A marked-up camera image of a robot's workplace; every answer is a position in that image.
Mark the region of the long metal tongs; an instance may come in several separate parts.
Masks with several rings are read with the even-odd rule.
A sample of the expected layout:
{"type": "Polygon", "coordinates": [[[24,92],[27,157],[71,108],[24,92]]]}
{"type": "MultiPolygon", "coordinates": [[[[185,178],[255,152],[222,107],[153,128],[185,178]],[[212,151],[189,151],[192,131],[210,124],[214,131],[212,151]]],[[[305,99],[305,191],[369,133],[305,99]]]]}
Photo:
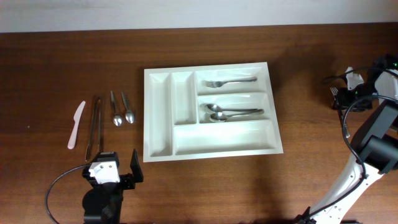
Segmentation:
{"type": "Polygon", "coordinates": [[[94,141],[95,130],[98,131],[98,142],[99,144],[101,144],[101,98],[100,97],[97,97],[97,99],[95,99],[93,107],[93,113],[90,124],[90,135],[86,147],[85,161],[89,161],[91,157],[91,148],[94,141]]]}

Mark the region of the large metal spoon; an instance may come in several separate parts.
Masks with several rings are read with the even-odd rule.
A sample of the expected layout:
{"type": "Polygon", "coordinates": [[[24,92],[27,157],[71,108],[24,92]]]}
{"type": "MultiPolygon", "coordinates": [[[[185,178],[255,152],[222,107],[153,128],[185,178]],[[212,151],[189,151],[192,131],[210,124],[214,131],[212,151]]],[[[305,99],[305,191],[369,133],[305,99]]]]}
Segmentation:
{"type": "Polygon", "coordinates": [[[216,104],[203,104],[202,108],[206,113],[212,114],[212,113],[222,113],[222,112],[253,112],[257,111],[257,109],[227,109],[227,108],[222,108],[221,106],[218,106],[216,104]]]}
{"type": "Polygon", "coordinates": [[[240,117],[240,116],[251,116],[251,115],[259,115],[263,114],[264,110],[254,110],[248,111],[244,113],[236,113],[236,114],[224,114],[222,112],[213,113],[210,115],[210,121],[214,123],[221,123],[227,121],[229,118],[240,117]]]}

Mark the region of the metal fork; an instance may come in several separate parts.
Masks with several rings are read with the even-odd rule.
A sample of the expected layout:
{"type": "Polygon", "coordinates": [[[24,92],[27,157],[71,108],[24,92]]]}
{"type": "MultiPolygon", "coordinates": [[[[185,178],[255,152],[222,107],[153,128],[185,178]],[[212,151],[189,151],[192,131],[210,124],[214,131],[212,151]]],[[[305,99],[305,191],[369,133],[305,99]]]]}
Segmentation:
{"type": "Polygon", "coordinates": [[[249,77],[249,78],[240,78],[234,80],[225,80],[225,81],[204,81],[204,85],[209,88],[220,88],[225,84],[229,83],[244,83],[244,82],[256,82],[257,77],[249,77]]]}
{"type": "MultiPolygon", "coordinates": [[[[338,98],[337,98],[338,89],[336,87],[331,87],[330,90],[331,90],[331,93],[332,93],[332,95],[334,97],[334,103],[332,105],[332,109],[333,110],[337,110],[338,116],[339,116],[339,119],[340,119],[340,123],[343,124],[343,112],[342,112],[342,110],[339,107],[338,98]]],[[[350,133],[348,131],[348,127],[347,127],[346,124],[343,125],[343,130],[345,131],[345,137],[349,138],[350,137],[350,133]]]]}

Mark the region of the small metal teaspoon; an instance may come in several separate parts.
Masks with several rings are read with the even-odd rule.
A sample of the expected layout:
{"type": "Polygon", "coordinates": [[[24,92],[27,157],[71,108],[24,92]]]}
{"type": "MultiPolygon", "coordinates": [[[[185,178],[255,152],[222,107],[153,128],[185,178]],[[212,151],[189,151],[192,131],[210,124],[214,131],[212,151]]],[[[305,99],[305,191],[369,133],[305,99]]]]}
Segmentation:
{"type": "Polygon", "coordinates": [[[110,97],[111,97],[111,106],[112,106],[112,109],[113,109],[113,123],[116,126],[120,126],[120,125],[122,125],[123,121],[122,121],[121,115],[118,114],[117,111],[116,111],[116,102],[115,102],[115,99],[114,99],[113,91],[110,91],[110,97]]]}
{"type": "Polygon", "coordinates": [[[132,124],[134,122],[134,120],[135,120],[135,115],[132,112],[132,110],[130,109],[129,101],[128,101],[128,99],[127,99],[127,97],[126,97],[126,95],[125,95],[125,93],[123,91],[121,92],[121,95],[122,95],[122,98],[123,98],[123,103],[124,103],[124,105],[126,107],[125,119],[127,120],[128,123],[132,124]]]}

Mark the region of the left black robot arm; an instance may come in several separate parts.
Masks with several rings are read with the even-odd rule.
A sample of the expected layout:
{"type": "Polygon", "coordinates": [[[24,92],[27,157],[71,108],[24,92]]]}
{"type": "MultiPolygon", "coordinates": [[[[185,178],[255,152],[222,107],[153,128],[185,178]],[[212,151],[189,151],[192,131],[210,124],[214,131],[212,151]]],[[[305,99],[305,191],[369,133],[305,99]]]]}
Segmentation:
{"type": "Polygon", "coordinates": [[[144,181],[144,175],[136,150],[132,153],[130,173],[121,175],[118,167],[116,152],[99,152],[83,169],[83,178],[92,186],[82,200],[85,223],[120,222],[123,192],[135,189],[137,183],[144,181]]]}

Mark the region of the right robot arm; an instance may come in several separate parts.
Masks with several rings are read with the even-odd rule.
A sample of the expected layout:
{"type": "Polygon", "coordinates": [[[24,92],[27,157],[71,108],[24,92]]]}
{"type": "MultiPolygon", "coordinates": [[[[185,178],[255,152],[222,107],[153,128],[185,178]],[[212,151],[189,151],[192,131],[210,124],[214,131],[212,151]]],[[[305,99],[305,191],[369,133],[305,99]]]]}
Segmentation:
{"type": "Polygon", "coordinates": [[[294,223],[344,223],[344,216],[375,181],[397,169],[397,138],[388,130],[397,130],[397,57],[385,54],[365,67],[363,79],[357,68],[326,77],[323,84],[343,80],[344,88],[331,88],[333,110],[337,111],[343,139],[351,152],[345,168],[326,195],[294,223]],[[373,101],[379,106],[354,135],[348,131],[351,112],[371,110],[373,101]]]}

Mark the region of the pink plastic knife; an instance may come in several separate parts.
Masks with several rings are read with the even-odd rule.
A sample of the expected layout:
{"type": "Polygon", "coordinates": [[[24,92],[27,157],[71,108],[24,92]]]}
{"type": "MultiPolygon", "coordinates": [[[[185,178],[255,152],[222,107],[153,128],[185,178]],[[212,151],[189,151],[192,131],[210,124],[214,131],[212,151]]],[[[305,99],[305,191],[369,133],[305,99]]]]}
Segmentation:
{"type": "Polygon", "coordinates": [[[83,109],[85,107],[85,104],[86,104],[86,101],[82,101],[80,103],[80,105],[78,106],[78,108],[76,109],[75,114],[73,116],[74,125],[73,125],[73,129],[72,129],[72,132],[71,132],[68,144],[67,144],[68,149],[73,149],[75,147],[80,118],[81,118],[83,109]]]}

